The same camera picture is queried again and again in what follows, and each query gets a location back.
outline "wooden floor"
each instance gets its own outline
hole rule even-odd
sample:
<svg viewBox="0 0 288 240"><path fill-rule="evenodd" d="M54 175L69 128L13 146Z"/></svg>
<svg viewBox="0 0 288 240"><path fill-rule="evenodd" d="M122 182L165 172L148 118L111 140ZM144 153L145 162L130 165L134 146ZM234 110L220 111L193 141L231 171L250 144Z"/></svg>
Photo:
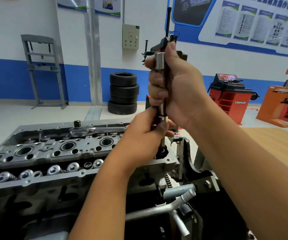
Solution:
<svg viewBox="0 0 288 240"><path fill-rule="evenodd" d="M288 131L280 128L243 128L243 130L288 166Z"/></svg>

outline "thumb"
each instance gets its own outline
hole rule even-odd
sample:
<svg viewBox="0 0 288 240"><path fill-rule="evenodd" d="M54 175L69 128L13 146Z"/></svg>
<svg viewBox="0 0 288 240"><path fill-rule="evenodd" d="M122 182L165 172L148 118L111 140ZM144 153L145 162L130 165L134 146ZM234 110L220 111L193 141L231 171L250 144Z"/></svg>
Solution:
<svg viewBox="0 0 288 240"><path fill-rule="evenodd" d="M165 136L166 132L168 131L168 128L169 128L168 123L166 121L163 121L159 123L156 126L156 128L150 133L154 136L154 139L159 141Z"/></svg>
<svg viewBox="0 0 288 240"><path fill-rule="evenodd" d="M174 76L176 76L177 73L179 72L179 70L181 69L182 62L184 62L184 60L179 58L179 56L176 52L175 42L170 42L167 45L167 47L165 49L165 55L164 56L165 56L166 63L170 67L172 74Z"/></svg>

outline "metal rack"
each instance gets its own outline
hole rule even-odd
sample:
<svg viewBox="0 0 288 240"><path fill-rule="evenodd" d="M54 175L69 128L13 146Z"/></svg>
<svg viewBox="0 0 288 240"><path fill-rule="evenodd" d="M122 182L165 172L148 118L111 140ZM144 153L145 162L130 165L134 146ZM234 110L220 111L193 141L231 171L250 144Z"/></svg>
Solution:
<svg viewBox="0 0 288 240"><path fill-rule="evenodd" d="M63 85L62 85L62 78L61 78L61 68L60 68L60 65L58 62L58 57L57 57L57 53L56 53L56 47L55 47L54 39L52 39L50 37L46 37L46 36L38 36L38 35L31 35L31 34L30 35L28 35L28 34L27 35L25 35L25 34L21 35L21 38L22 38L22 43L23 43L23 47L24 47L26 60L27 60L28 66L29 66L30 78L31 78L34 97L35 97L35 101L36 101L36 105L34 107L32 107L32 109L34 109L36 107L61 107L61 109L65 109L67 104L66 104L66 101L64 99ZM43 54L43 53L30 52L30 48L31 48L31 51L33 51L33 46L32 46L33 42L39 43L39 44L48 44L49 53ZM54 57L55 66L34 65L32 63L31 56L41 56L42 59L44 58L44 56ZM40 98L38 96L38 90L36 87L36 82L34 79L34 70L56 72L57 82L59 85L60 96L61 96L61 103L60 104L46 104L40 100Z"/></svg>

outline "stack of tires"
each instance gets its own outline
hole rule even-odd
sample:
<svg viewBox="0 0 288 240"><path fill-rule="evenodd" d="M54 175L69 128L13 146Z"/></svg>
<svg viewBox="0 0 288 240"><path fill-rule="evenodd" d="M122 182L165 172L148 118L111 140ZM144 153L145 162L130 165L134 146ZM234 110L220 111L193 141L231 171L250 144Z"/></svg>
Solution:
<svg viewBox="0 0 288 240"><path fill-rule="evenodd" d="M137 96L139 85L137 76L128 72L115 72L109 76L111 82L111 100L108 111L114 114L132 114L137 110Z"/></svg>

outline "electrical box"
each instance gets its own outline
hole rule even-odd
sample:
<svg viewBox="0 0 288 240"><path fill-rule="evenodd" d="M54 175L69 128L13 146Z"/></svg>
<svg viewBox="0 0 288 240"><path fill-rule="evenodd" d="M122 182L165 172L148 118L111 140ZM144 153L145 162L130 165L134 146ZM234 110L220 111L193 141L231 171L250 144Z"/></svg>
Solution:
<svg viewBox="0 0 288 240"><path fill-rule="evenodd" d="M123 49L138 50L139 44L139 26L123 24Z"/></svg>

